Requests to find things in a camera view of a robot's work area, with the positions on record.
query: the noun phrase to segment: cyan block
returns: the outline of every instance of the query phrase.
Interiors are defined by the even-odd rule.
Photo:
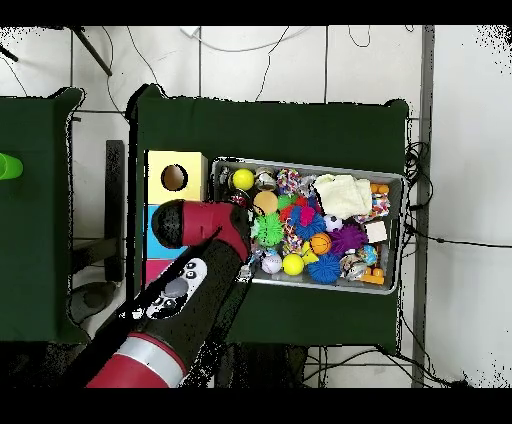
[[[148,259],[176,259],[186,249],[187,246],[183,246],[180,249],[168,249],[162,246],[155,237],[153,229],[151,228],[151,219],[155,213],[158,205],[148,206],[148,237],[147,237],[147,258]]]

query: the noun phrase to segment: tennis ball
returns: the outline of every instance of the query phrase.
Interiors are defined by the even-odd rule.
[[[233,174],[233,185],[240,190],[249,190],[254,184],[254,174],[242,168]]]
[[[291,253],[284,257],[283,269],[288,275],[299,275],[304,269],[304,261],[296,253]]]

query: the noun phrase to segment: green cloth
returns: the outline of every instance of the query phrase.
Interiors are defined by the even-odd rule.
[[[51,98],[0,98],[0,152],[23,174],[0,181],[0,340],[86,342],[66,315],[68,235],[66,120],[79,89]]]
[[[141,258],[144,150],[403,174],[408,106],[235,103],[162,98],[140,91],[137,136],[136,257]],[[140,260],[135,264],[140,275]],[[297,345],[379,344],[396,349],[397,293],[370,295],[253,284],[229,341]]]

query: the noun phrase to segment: toy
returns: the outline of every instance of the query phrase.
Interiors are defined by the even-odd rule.
[[[301,224],[302,209],[303,206],[294,206],[290,213],[290,224],[295,226],[295,233],[304,240],[309,240],[314,234],[324,232],[325,221],[319,213],[313,214],[313,219],[308,225]]]
[[[307,205],[308,205],[308,199],[306,199],[305,197],[299,196],[299,197],[297,197],[295,202],[293,202],[291,205],[285,206],[283,209],[279,210],[279,219],[282,222],[285,222],[290,217],[292,209],[295,206],[307,206]]]
[[[148,204],[206,197],[208,161],[199,152],[148,152]]]
[[[277,198],[277,209],[282,210],[287,206],[293,205],[298,198],[298,194],[293,194],[291,196],[289,196],[288,194],[279,195],[279,197]]]
[[[256,169],[256,180],[254,185],[261,191],[274,191],[277,188],[277,182],[274,179],[274,171],[271,168],[261,166]]]
[[[297,191],[304,197],[314,196],[315,189],[313,188],[313,183],[315,182],[316,178],[316,175],[300,177]]]
[[[309,244],[309,241],[306,241],[302,246],[302,260],[304,261],[304,265],[308,265],[310,263],[318,261],[318,256],[315,255],[313,249]]]
[[[279,194],[294,194],[299,187],[300,175],[296,169],[284,168],[277,173]]]
[[[286,255],[283,259],[283,270],[288,275],[299,275],[304,269],[304,261],[296,253]]]
[[[336,218],[334,215],[325,215],[325,228],[328,233],[332,233],[334,230],[340,230],[343,227],[343,221]]]
[[[311,248],[317,255],[325,255],[331,249],[331,238],[325,233],[311,237]]]
[[[308,272],[313,280],[321,284],[332,284],[340,276],[340,263],[335,255],[327,253],[319,256],[318,261],[310,263]]]
[[[371,268],[366,268],[363,276],[359,279],[365,283],[384,284],[384,271],[380,268],[375,268],[372,272]]]
[[[347,250],[359,249],[368,243],[368,237],[364,231],[355,225],[344,225],[341,230],[329,233],[332,241],[331,253],[343,255]]]
[[[376,217],[382,217],[389,214],[390,203],[387,194],[372,194],[372,210],[365,215],[354,216],[354,219],[360,224],[371,221]]]
[[[277,211],[277,196],[271,191],[260,191],[252,203],[258,215],[269,215]]]
[[[248,169],[242,168],[233,174],[233,185],[241,190],[249,190],[254,184],[254,174]]]
[[[368,236],[368,243],[378,243],[387,240],[386,226],[384,221],[370,222],[364,225],[364,230]]]
[[[365,215],[372,209],[370,181],[352,175],[321,175],[313,184],[326,214],[341,219]]]
[[[359,256],[363,261],[366,262],[366,265],[372,266],[377,263],[377,250],[375,247],[365,244],[357,251],[357,256]]]
[[[285,222],[283,230],[283,254],[301,253],[303,240],[295,234],[295,227],[290,225],[289,219]]]
[[[340,261],[341,276],[349,281],[361,278],[366,268],[366,262],[357,255],[344,256]]]
[[[231,203],[234,203],[244,209],[247,209],[250,200],[251,198],[249,197],[249,195],[240,188],[237,188],[229,198],[229,201]]]
[[[279,255],[265,256],[261,261],[261,269],[267,274],[275,274],[281,270],[283,260]]]
[[[23,164],[18,158],[0,153],[0,180],[18,178],[23,173]]]
[[[386,184],[370,184],[372,194],[387,194],[389,193],[389,187]]]
[[[271,247],[278,244],[283,238],[284,232],[277,213],[261,215],[256,218],[259,224],[256,239],[263,247]]]

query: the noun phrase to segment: rope toy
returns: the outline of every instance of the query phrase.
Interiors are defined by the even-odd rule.
[[[304,240],[295,234],[295,227],[290,225],[290,219],[287,219],[284,224],[283,254],[302,253],[303,242]]]
[[[296,169],[284,168],[277,173],[279,194],[294,194],[299,188],[300,175]]]

